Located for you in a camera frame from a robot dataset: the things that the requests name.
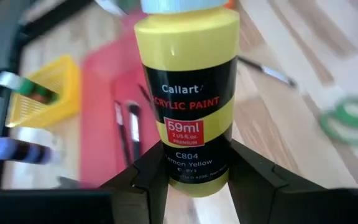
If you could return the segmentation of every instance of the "yellow paint bottle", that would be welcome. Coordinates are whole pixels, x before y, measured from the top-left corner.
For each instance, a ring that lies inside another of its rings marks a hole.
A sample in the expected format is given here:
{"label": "yellow paint bottle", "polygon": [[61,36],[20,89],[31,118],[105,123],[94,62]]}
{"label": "yellow paint bottle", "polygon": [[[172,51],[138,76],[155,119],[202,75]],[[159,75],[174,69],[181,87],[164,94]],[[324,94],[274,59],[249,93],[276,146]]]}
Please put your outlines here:
{"label": "yellow paint bottle", "polygon": [[226,0],[143,0],[135,26],[170,184],[193,197],[228,179],[239,15]]}

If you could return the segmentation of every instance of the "paintbrush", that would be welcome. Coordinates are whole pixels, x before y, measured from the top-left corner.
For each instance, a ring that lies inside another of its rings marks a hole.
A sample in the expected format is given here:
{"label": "paintbrush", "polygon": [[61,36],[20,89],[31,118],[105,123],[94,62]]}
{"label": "paintbrush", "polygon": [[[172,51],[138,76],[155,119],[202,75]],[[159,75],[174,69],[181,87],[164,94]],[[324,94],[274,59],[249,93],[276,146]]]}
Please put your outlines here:
{"label": "paintbrush", "polygon": [[140,158],[140,138],[139,138],[139,115],[140,115],[140,106],[134,101],[128,101],[128,110],[131,121],[131,139],[134,145],[134,160]]}
{"label": "paintbrush", "polygon": [[131,162],[131,154],[129,153],[127,138],[126,138],[126,130],[124,126],[124,120],[122,118],[122,109],[121,104],[117,101],[114,102],[114,107],[116,109],[116,123],[118,124],[118,130],[121,138],[122,150],[124,150],[124,157],[126,160],[127,166],[132,164]]}
{"label": "paintbrush", "polygon": [[297,86],[297,84],[294,81],[294,79],[292,79],[292,78],[290,78],[290,77],[288,77],[288,76],[286,76],[286,75],[284,75],[284,74],[282,74],[282,73],[280,73],[280,72],[278,72],[278,71],[276,71],[276,70],[274,70],[272,68],[269,68],[269,67],[267,67],[265,65],[261,65],[259,63],[256,63],[256,62],[253,62],[251,60],[248,60],[248,59],[246,59],[246,58],[244,58],[244,57],[242,57],[240,55],[238,55],[237,58],[238,58],[238,60],[240,62],[242,62],[242,63],[244,63],[244,64],[246,64],[246,65],[248,65],[248,66],[250,66],[250,67],[252,67],[252,68],[254,68],[254,69],[256,69],[256,70],[258,70],[258,71],[260,71],[260,72],[262,72],[264,74],[266,74],[266,75],[270,75],[271,77],[274,77],[274,78],[276,78],[276,79],[278,79],[278,80],[280,80],[282,82],[285,82],[286,84],[290,85],[293,88],[296,88],[296,86]]}

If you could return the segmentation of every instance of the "black label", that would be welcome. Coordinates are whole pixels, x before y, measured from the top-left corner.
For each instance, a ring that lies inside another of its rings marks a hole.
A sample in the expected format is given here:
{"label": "black label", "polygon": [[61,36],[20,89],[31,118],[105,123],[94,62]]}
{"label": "black label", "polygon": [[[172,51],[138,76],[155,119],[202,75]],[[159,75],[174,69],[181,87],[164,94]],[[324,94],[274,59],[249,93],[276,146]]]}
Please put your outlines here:
{"label": "black label", "polygon": [[201,70],[145,67],[170,177],[199,184],[228,169],[237,58]]}

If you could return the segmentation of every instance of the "red label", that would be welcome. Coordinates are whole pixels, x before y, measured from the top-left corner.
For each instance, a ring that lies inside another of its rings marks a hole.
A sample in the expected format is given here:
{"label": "red label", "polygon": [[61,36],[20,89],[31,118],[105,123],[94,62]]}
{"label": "red label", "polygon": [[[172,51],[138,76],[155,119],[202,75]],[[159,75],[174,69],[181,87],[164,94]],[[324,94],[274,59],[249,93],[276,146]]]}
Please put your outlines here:
{"label": "red label", "polygon": [[204,146],[204,122],[164,118],[168,142],[179,146]]}

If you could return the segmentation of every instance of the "white object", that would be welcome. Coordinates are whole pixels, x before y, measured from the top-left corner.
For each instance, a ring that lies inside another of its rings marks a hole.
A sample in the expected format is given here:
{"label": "white object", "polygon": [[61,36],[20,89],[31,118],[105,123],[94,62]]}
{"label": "white object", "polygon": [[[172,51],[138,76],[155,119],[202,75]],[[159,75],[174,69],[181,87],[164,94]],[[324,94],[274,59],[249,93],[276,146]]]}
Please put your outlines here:
{"label": "white object", "polygon": [[227,0],[142,0],[142,10],[149,14],[169,14],[223,6]]}
{"label": "white object", "polygon": [[117,6],[116,0],[95,0],[104,10],[111,14],[122,16],[125,13]]}
{"label": "white object", "polygon": [[12,90],[18,90],[23,85],[23,78],[12,72],[0,73],[0,85],[10,88]]}

